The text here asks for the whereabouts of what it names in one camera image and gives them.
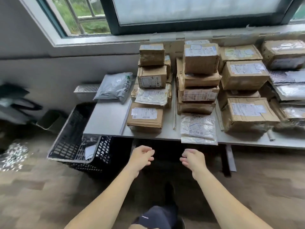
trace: shoe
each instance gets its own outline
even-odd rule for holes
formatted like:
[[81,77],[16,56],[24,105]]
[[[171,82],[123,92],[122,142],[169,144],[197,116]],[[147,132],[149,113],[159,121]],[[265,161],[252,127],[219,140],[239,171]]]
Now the shoe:
[[166,205],[172,205],[175,203],[175,188],[173,184],[169,181],[166,182],[165,187],[165,204]]

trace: black plastic crate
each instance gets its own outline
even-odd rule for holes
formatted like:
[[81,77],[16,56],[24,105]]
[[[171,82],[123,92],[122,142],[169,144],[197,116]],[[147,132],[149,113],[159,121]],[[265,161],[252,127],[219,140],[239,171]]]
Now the black plastic crate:
[[[84,103],[72,110],[48,153],[48,159],[84,172],[101,172],[110,164],[112,137],[83,135],[94,107],[93,103]],[[86,159],[85,148],[94,145],[93,156]]]

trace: wooden floor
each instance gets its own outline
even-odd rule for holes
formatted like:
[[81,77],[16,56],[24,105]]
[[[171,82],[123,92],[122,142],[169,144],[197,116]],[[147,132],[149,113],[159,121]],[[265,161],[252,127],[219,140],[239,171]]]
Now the wooden floor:
[[[23,169],[0,173],[0,228],[64,228],[107,183],[45,157],[54,136],[27,140]],[[225,178],[218,157],[210,169],[246,207],[273,228],[305,228],[305,153],[233,147],[237,172]],[[128,228],[136,216],[161,205],[163,184],[171,180],[186,228],[219,228],[199,186],[180,164],[156,161],[132,184],[113,228]]]

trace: metal rod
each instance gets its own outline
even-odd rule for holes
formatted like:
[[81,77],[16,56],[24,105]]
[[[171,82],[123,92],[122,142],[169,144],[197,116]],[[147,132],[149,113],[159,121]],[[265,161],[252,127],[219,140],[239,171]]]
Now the metal rod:
[[72,14],[72,16],[73,16],[73,18],[74,18],[74,21],[75,21],[75,23],[76,23],[78,29],[80,30],[81,34],[86,34],[86,32],[85,32],[83,26],[81,25],[81,23],[80,23],[79,20],[78,20],[78,17],[77,17],[77,15],[76,15],[76,13],[75,13],[73,7],[72,7],[72,4],[71,4],[70,0],[65,0],[65,1],[66,1],[66,3],[67,3],[67,6],[68,6],[68,8],[69,8],[69,10],[70,10],[70,12],[71,12],[71,14]]
[[95,14],[94,14],[94,11],[93,11],[93,8],[92,8],[92,5],[91,5],[90,0],[86,0],[86,2],[87,2],[87,5],[88,5],[88,7],[89,7],[89,10],[90,10],[90,12],[91,12],[91,16],[94,17]]
[[78,20],[80,22],[103,20],[103,19],[106,19],[105,14],[95,15],[94,17],[92,17],[92,16],[79,16],[78,17]]

